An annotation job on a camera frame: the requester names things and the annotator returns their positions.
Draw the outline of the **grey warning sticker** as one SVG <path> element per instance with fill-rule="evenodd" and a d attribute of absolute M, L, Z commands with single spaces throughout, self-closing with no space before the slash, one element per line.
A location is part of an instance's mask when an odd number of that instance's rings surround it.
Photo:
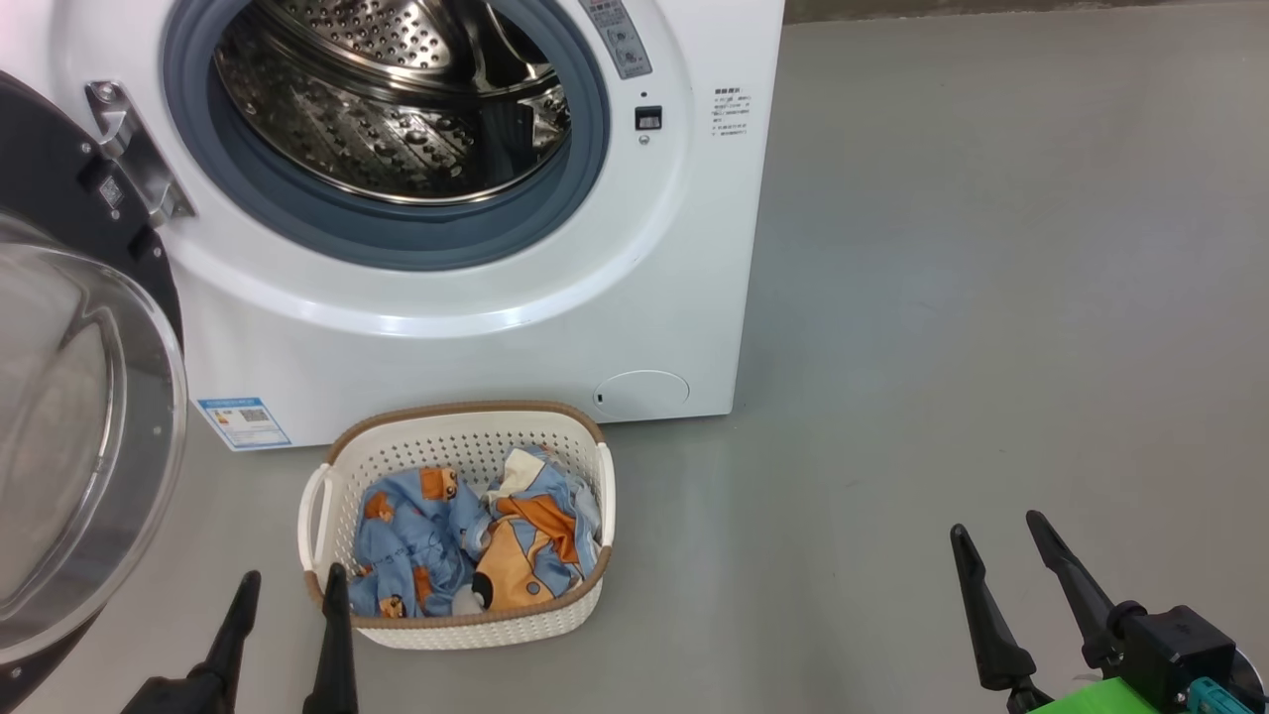
<path fill-rule="evenodd" d="M 623 0 L 577 0 L 593 27 L 607 46 L 622 80 L 648 76 L 654 72 L 651 60 L 640 39 L 640 30 Z"/>

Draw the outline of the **round white filter cover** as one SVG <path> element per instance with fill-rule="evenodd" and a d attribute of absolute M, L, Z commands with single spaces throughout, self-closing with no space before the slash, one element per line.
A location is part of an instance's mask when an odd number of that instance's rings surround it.
<path fill-rule="evenodd" d="M 593 403 L 610 420 L 657 420 L 679 417 L 689 394 L 687 380 L 673 372 L 634 370 L 603 380 Z"/>

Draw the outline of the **white basket with brown rim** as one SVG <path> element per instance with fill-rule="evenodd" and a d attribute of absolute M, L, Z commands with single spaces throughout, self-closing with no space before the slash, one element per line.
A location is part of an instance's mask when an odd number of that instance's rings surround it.
<path fill-rule="evenodd" d="M 615 462 L 588 416 L 546 402 L 485 402 L 406 410 L 365 419 L 340 435 L 305 483 L 297 547 L 305 586 L 321 602 L 330 566 L 355 574 L 354 538 L 367 490 L 416 467 L 449 467 L 481 498 L 503 479 L 514 446 L 543 444 L 565 471 L 586 479 L 600 505 L 600 555 L 593 574 L 549 602 L 452 618 L 360 618 L 352 628 L 398 651 L 471 651 L 549 639 L 576 630 L 596 607 L 615 542 Z"/>

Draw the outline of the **silver metal door hinge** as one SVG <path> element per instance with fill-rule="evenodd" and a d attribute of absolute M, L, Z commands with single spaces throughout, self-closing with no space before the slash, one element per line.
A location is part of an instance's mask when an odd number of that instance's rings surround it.
<path fill-rule="evenodd" d="M 102 134 L 100 148 L 140 191 L 150 224 L 159 230 L 173 219 L 195 217 L 193 203 L 178 184 L 173 167 L 168 166 L 123 85 L 110 80 L 90 81 L 82 86 L 82 94 Z"/>

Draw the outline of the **small printed text sticker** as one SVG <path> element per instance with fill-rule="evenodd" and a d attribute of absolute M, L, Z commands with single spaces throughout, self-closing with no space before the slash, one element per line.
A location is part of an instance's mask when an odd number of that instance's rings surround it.
<path fill-rule="evenodd" d="M 753 93 L 747 88 L 717 88 L 709 108 L 709 134 L 712 137 L 747 134 L 751 115 Z"/>

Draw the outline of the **blue garment with bear print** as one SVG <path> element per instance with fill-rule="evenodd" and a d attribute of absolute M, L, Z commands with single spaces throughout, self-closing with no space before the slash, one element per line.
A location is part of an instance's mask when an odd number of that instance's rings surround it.
<path fill-rule="evenodd" d="M 352 611 L 385 619 L 480 613 L 472 583 L 491 526 L 489 509 L 449 467 L 377 479 L 354 538 Z"/>

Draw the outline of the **grey rubber door gasket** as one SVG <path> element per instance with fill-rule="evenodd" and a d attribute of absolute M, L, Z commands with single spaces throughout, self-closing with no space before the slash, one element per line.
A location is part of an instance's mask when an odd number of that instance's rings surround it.
<path fill-rule="evenodd" d="M 571 132 L 539 172 L 489 199 L 404 205 L 344 191 L 275 153 L 247 126 L 214 62 L 228 23 L 250 0 L 176 0 L 165 32 L 162 85 L 173 126 L 201 171 L 247 216 L 336 261 L 449 271 L 500 261 L 555 235 L 591 193 L 609 145 L 607 55 L 561 0 L 486 0 L 552 63 Z"/>

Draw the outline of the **stainless steel washing machine drum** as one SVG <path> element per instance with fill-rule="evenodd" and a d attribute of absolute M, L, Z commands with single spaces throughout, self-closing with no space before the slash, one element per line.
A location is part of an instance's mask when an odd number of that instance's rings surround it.
<path fill-rule="evenodd" d="M 275 153 L 393 204 L 503 194 L 571 132 L 552 63 L 486 0 L 250 0 L 214 62 Z"/>

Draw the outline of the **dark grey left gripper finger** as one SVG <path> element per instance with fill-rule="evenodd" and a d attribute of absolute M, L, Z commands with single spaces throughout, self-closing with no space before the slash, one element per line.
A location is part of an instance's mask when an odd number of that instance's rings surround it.
<path fill-rule="evenodd" d="M 321 613 L 325 619 L 322 646 L 302 714 L 358 714 L 348 573 L 340 563 L 330 566 Z"/>
<path fill-rule="evenodd" d="M 233 714 L 244 646 L 258 619 L 260 586 L 259 572 L 244 574 L 206 659 L 181 678 L 146 678 L 121 714 Z"/>

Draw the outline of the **blue garment with orange dog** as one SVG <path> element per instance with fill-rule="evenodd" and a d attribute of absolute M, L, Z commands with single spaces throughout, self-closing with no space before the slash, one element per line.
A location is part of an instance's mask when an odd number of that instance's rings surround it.
<path fill-rule="evenodd" d="M 481 497 L 489 524 L 471 580 L 485 613 L 549 602 L 584 582 L 600 555 L 600 505 L 543 444 L 514 446 Z"/>

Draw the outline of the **white front-load washing machine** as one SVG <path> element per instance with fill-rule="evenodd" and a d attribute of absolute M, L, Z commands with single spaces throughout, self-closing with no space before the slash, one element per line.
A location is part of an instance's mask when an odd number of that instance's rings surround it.
<path fill-rule="evenodd" d="M 123 85 L 193 203 L 159 227 L 184 335 L 185 402 L 259 398 L 291 446 L 354 421 L 467 401 L 552 401 L 604 424 L 598 386 L 634 370 L 690 388 L 679 417 L 733 410 L 766 127 L 787 0 L 623 0 L 652 63 L 607 55 L 609 145 L 591 193 L 548 238 L 464 270 L 336 261 L 247 216 L 201 171 L 162 85 L 176 0 L 0 0 L 0 71 L 96 140 L 82 94 Z M 753 93 L 749 133 L 709 134 L 714 89 Z M 634 109 L 662 107 L 661 131 Z"/>

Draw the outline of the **black-rimmed glass washer door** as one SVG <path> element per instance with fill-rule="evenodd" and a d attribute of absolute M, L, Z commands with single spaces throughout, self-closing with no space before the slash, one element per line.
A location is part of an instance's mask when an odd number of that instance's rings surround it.
<path fill-rule="evenodd" d="M 142 191 L 0 71 L 0 714 L 74 651 L 162 519 L 181 347 Z"/>

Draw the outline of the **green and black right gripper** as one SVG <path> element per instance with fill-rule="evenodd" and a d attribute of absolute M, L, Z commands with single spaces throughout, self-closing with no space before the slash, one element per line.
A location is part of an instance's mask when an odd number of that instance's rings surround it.
<path fill-rule="evenodd" d="M 1136 601 L 1110 602 L 1041 511 L 1027 512 L 1027 526 L 1082 633 L 1085 665 L 1104 678 L 1053 701 L 1034 685 L 1033 656 L 1003 620 L 970 530 L 952 525 L 949 542 L 978 682 L 983 690 L 1008 695 L 1006 711 L 1269 714 L 1269 685 L 1233 638 L 1192 607 L 1150 614 Z"/>

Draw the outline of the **blue energy label sticker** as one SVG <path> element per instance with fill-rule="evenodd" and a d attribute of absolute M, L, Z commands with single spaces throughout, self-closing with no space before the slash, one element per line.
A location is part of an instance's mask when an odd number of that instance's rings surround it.
<path fill-rule="evenodd" d="M 195 406 L 232 451 L 291 446 L 286 430 L 259 398 L 195 401 Z"/>

